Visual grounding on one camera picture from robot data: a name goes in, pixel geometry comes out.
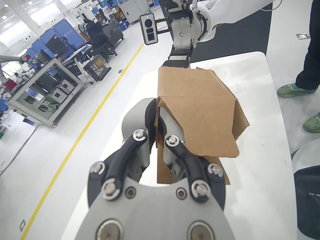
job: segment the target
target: person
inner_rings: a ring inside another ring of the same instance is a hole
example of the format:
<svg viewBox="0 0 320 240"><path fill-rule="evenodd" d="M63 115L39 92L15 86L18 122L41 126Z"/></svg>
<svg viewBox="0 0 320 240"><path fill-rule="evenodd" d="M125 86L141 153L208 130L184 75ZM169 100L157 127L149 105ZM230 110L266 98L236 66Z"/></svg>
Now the person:
<svg viewBox="0 0 320 240"><path fill-rule="evenodd" d="M320 0L313 0L310 13L310 44L305 56L303 71L295 83L280 87L277 94L291 98L313 94L320 85ZM320 133L320 113L304 122L303 128L310 133Z"/></svg>

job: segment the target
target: black pants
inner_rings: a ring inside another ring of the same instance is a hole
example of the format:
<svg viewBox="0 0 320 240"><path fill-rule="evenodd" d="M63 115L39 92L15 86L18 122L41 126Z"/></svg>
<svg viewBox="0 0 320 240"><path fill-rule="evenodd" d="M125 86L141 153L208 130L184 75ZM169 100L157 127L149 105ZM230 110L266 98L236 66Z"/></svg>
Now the black pants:
<svg viewBox="0 0 320 240"><path fill-rule="evenodd" d="M303 71L296 78L297 87L314 90L320 85L320 0L313 0L310 14L310 44Z"/></svg>

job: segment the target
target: white tabletop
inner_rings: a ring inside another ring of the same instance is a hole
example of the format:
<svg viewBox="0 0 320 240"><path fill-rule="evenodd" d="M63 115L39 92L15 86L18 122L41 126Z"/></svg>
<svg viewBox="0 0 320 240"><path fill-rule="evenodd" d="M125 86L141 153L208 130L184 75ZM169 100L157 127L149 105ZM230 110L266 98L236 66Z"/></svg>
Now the white tabletop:
<svg viewBox="0 0 320 240"><path fill-rule="evenodd" d="M237 140L240 155L221 158L231 185L226 188L225 216L237 240L295 240L295 186L287 134L266 58L261 52L222 57L191 64L212 69L238 98L250 126ZM145 74L123 116L141 99L157 97L158 72ZM120 148L121 122L101 160ZM157 150L140 183L156 185ZM62 239L73 239L88 207L86 189Z"/></svg>

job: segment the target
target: green sneaker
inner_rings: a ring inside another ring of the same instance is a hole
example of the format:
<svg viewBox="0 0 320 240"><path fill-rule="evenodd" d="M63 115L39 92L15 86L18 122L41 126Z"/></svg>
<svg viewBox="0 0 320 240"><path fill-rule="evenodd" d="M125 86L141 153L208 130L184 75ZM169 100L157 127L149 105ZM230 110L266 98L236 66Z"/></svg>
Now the green sneaker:
<svg viewBox="0 0 320 240"><path fill-rule="evenodd" d="M309 133L320 133L320 113L305 121L303 129Z"/></svg>
<svg viewBox="0 0 320 240"><path fill-rule="evenodd" d="M309 95L313 94L316 89L301 89L296 86L295 83L287 84L282 87L280 87L277 90L277 94L284 98L291 98L291 97L297 97L297 96L303 96L303 95Z"/></svg>

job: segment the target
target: metal screw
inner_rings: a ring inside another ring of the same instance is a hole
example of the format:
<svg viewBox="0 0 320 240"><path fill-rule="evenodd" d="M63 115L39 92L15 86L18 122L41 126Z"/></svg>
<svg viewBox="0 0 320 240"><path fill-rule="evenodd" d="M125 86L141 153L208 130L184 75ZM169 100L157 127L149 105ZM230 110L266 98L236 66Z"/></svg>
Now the metal screw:
<svg viewBox="0 0 320 240"><path fill-rule="evenodd" d="M187 192L184 188L178 188L176 195L179 200L184 200L187 197Z"/></svg>
<svg viewBox="0 0 320 240"><path fill-rule="evenodd" d="M169 143L173 145L175 142L177 142L177 140L175 139L175 137L170 136L170 137L169 137Z"/></svg>
<svg viewBox="0 0 320 240"><path fill-rule="evenodd" d="M97 161L96 163L93 163L93 165L90 167L89 172L90 173L98 173L101 175L106 168L106 165L102 161Z"/></svg>
<svg viewBox="0 0 320 240"><path fill-rule="evenodd" d="M189 226L188 240L214 240L215 235L211 227L202 221L196 221Z"/></svg>
<svg viewBox="0 0 320 240"><path fill-rule="evenodd" d="M208 192L208 188L205 186L205 184L199 184L195 190L197 191L197 193L200 195L200 196L206 196L207 195L207 192Z"/></svg>
<svg viewBox="0 0 320 240"><path fill-rule="evenodd" d="M143 141L146 139L143 129L137 129L136 131L134 131L132 137L135 141Z"/></svg>
<svg viewBox="0 0 320 240"><path fill-rule="evenodd" d="M114 177L109 178L101 187L102 196L107 201L115 199L120 193L120 189L117 189L115 181Z"/></svg>
<svg viewBox="0 0 320 240"><path fill-rule="evenodd" d="M119 240L122 238L123 229L116 220L107 220L97 231L97 240Z"/></svg>
<svg viewBox="0 0 320 240"><path fill-rule="evenodd" d="M104 187L104 191L107 195L112 196L112 194L115 193L116 191L116 185L114 183L108 183L105 187Z"/></svg>
<svg viewBox="0 0 320 240"><path fill-rule="evenodd" d="M137 132L137 138L142 138L143 137L143 131Z"/></svg>
<svg viewBox="0 0 320 240"><path fill-rule="evenodd" d="M222 177L222 176L223 176L223 170L222 170L222 168L221 168L218 164L215 164L215 163L209 164L209 166L208 166L208 172L209 172L210 174L218 175L219 177Z"/></svg>
<svg viewBox="0 0 320 240"><path fill-rule="evenodd" d="M198 198L199 196L210 196L209 185L201 179L197 179L192 183L191 192L192 195L196 198Z"/></svg>
<svg viewBox="0 0 320 240"><path fill-rule="evenodd" d="M128 199L132 199L135 197L137 193L137 190L135 187L128 187L126 190L125 190L125 196L128 198Z"/></svg>

